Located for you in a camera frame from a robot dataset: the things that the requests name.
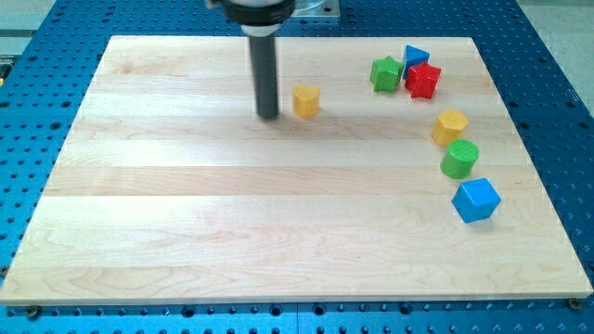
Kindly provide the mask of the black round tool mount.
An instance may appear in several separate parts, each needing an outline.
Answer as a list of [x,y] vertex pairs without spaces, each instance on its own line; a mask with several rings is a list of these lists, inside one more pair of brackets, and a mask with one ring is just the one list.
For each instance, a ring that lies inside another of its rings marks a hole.
[[275,34],[294,12],[295,0],[205,0],[208,9],[221,7],[226,17],[250,37]]

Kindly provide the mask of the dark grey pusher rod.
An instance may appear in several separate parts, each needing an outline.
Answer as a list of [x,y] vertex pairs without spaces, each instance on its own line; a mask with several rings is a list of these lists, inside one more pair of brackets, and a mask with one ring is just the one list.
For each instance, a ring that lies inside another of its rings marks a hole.
[[256,114],[274,120],[279,114],[276,36],[250,36],[248,41]]

